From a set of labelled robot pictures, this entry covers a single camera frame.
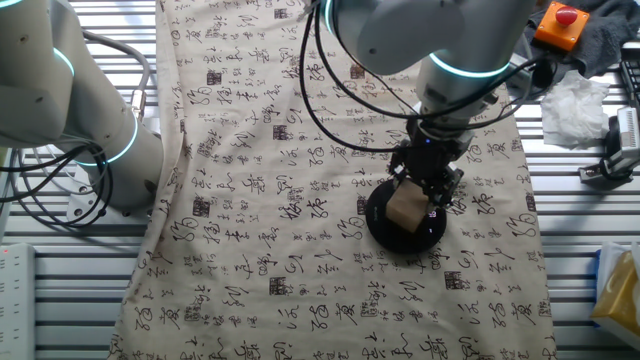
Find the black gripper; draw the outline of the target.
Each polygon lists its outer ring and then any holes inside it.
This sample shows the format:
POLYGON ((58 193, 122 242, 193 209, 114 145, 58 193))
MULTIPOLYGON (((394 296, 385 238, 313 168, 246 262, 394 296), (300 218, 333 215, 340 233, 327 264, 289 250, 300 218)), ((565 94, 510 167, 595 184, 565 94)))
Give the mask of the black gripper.
POLYGON ((465 135, 448 140, 416 135, 406 137, 401 148, 391 156, 388 172, 392 176, 392 185, 397 188, 406 178, 420 185, 428 197, 427 212, 444 208, 451 203, 464 171, 455 166, 469 148, 471 137, 465 135))

